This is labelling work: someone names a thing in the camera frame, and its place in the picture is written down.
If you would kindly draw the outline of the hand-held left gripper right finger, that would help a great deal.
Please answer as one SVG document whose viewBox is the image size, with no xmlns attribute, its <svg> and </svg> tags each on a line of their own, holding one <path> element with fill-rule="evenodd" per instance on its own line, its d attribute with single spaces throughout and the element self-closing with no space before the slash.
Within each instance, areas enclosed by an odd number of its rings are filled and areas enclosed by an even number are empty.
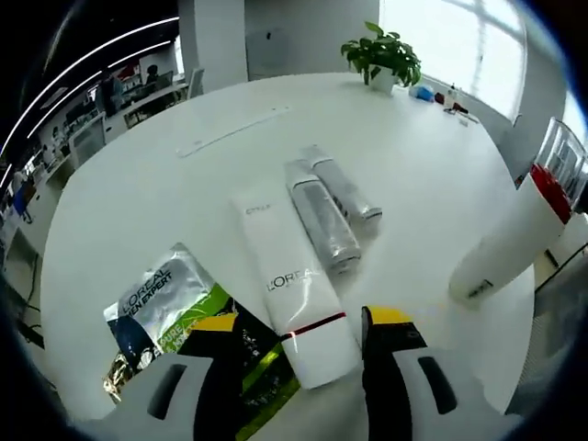
<svg viewBox="0 0 588 441">
<path fill-rule="evenodd" d="M 404 312 L 362 308 L 370 440 L 496 440 L 499 414 L 469 365 L 427 345 Z"/>
</svg>

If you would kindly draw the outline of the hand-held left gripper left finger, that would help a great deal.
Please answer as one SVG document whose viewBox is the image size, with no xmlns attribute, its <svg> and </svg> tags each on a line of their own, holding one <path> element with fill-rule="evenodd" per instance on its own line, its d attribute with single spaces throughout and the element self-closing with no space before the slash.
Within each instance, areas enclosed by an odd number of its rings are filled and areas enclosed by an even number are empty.
<svg viewBox="0 0 588 441">
<path fill-rule="evenodd" d="M 94 440 L 233 440 L 241 373 L 237 313 L 211 316 L 190 330 L 183 353 L 156 358 L 124 387 L 122 400 L 86 423 Z"/>
</svg>

